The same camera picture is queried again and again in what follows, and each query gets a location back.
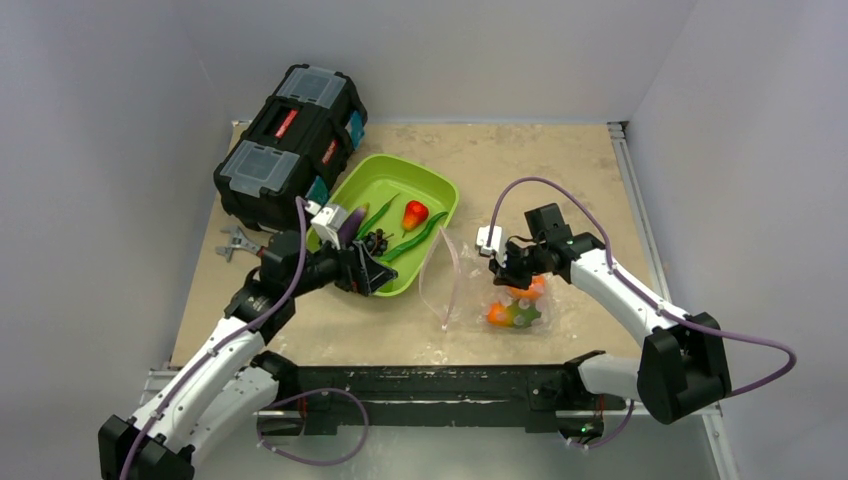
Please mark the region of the green fake chili pepper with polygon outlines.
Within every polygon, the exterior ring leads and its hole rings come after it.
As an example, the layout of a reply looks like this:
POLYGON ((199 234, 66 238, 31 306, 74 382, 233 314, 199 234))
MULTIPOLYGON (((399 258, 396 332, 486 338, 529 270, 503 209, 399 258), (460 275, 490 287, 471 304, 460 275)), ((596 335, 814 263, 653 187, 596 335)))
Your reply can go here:
POLYGON ((425 227, 411 240, 408 240, 404 243, 401 243, 394 247, 392 250, 388 251, 386 254, 380 257, 380 261, 383 263, 391 263, 400 256, 411 252, 419 245, 424 243, 431 233, 436 229, 437 226, 440 225, 440 222, 448 216, 448 212, 440 212, 432 217, 425 227))

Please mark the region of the dark fake grape bunch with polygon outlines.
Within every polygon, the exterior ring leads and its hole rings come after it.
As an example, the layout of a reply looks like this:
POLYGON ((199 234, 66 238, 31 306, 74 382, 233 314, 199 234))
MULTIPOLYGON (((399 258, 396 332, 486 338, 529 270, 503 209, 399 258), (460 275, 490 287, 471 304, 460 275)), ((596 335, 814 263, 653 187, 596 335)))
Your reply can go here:
POLYGON ((372 257, 380 257, 387 252, 391 238, 392 234, 386 233, 383 229, 376 229, 363 237, 363 243, 372 257))

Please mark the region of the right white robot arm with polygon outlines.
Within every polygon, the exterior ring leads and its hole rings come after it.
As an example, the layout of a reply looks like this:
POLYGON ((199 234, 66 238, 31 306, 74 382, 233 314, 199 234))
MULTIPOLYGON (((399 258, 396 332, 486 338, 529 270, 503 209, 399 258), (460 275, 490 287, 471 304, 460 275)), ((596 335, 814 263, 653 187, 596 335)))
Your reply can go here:
POLYGON ((593 352, 569 362, 561 381, 564 399, 584 407, 599 395, 641 403, 662 424, 707 407, 732 391, 718 322, 665 301, 623 268, 593 234, 575 234, 559 207, 526 212, 531 238, 521 246, 499 226, 478 229, 476 247, 488 258, 494 282, 530 287, 552 274, 599 303, 641 348, 640 358, 593 352))

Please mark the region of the orange fake orange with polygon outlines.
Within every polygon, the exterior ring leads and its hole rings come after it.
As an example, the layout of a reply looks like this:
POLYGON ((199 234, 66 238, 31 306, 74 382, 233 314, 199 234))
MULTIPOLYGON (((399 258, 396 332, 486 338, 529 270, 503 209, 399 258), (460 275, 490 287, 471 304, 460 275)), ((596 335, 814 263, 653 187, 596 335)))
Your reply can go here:
POLYGON ((509 287, 508 292, 514 299, 536 302, 546 293, 546 279, 543 275, 536 275, 532 278, 528 288, 509 287))

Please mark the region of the lime green plastic tray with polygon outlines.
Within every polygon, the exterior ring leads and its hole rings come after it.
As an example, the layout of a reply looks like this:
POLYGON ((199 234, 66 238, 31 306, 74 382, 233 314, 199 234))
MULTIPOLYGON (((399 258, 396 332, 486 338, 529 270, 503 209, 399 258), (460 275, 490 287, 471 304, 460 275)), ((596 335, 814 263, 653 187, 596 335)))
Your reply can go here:
MULTIPOLYGON (((395 269, 398 277, 372 296, 395 296, 412 285, 419 275, 429 247, 435 240, 436 230, 449 225, 458 207, 458 187, 448 178, 421 164, 397 156, 376 154, 362 160, 328 199, 318 201, 314 195, 309 195, 307 198, 307 202, 312 200, 322 206, 328 203, 338 204, 349 214, 360 205, 368 203, 369 209, 365 218, 367 219, 395 194, 397 198, 393 201, 391 208, 371 230, 383 229, 386 233, 392 234, 387 252, 414 238, 436 214, 447 211, 448 216, 440 222, 424 243, 393 262, 383 263, 380 261, 381 256, 374 257, 384 265, 395 269), (411 200, 425 204, 429 208, 429 217, 414 231, 404 233, 401 227, 402 217, 406 204, 411 200)), ((315 291, 311 288, 311 256, 320 250, 337 250, 329 243, 319 240, 310 224, 312 216, 308 212, 307 217, 311 229, 306 237, 308 250, 306 265, 295 291, 297 295, 315 291)), ((357 239, 355 238, 346 247, 341 246, 337 251, 354 251, 355 240, 357 239)))

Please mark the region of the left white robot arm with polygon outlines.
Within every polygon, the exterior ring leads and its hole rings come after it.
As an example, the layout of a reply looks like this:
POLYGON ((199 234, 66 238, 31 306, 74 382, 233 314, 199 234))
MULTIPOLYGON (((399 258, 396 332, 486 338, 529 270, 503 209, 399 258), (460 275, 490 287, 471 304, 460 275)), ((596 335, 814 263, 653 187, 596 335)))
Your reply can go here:
POLYGON ((294 316, 297 297, 329 284, 370 296, 398 275, 361 241, 342 249, 325 242, 310 253, 304 233, 292 230, 273 235, 260 260, 177 375, 128 418, 102 425, 102 478, 193 478, 254 412, 303 398, 296 366, 265 349, 294 316))

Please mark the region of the purple fake eggplant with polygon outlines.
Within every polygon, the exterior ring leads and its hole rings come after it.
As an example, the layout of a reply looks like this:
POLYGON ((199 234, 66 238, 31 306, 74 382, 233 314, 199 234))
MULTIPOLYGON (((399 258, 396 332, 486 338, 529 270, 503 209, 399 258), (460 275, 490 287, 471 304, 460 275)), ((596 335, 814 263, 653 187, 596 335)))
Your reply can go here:
POLYGON ((346 247, 357 237, 359 229, 367 216, 368 209, 368 203, 360 205, 348 215, 339 227, 337 237, 342 247, 346 247))

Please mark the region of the clear zip top bag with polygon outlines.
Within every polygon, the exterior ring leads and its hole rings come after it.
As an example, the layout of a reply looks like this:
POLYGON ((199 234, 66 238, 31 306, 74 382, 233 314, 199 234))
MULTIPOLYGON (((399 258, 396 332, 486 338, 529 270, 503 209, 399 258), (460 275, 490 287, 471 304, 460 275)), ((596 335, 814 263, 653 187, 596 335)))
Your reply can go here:
POLYGON ((444 227, 436 230, 418 275, 418 294, 446 331, 479 331, 492 334, 538 334, 551 327, 557 308, 546 279, 545 295, 534 303, 542 318, 527 329, 490 325, 484 316, 491 304, 519 301, 507 286, 496 286, 488 261, 444 227))

